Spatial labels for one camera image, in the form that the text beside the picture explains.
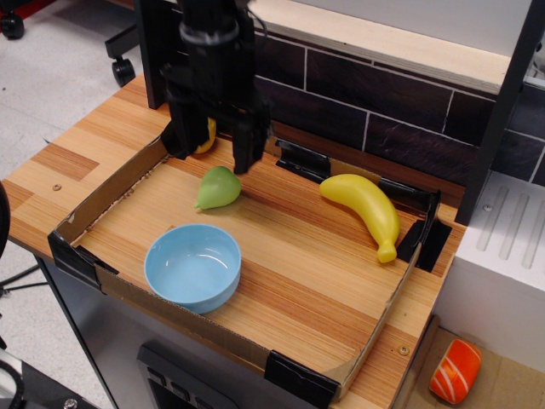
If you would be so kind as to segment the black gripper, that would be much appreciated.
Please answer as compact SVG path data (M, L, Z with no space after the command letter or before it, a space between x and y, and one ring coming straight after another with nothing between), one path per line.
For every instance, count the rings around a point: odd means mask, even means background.
M270 101L254 84L254 27L181 25L180 37L188 63L161 69L170 113L163 144L171 156L186 159L208 140L208 117L233 121L234 173L245 174L261 160L270 126Z

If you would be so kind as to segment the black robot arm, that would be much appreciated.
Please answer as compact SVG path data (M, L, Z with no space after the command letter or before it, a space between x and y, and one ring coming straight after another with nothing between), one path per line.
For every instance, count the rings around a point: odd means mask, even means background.
M161 140L179 159L209 139L209 119L232 135L234 173L262 157L272 103L255 86L255 28L245 1L181 1L181 40L188 62L165 65L170 121Z

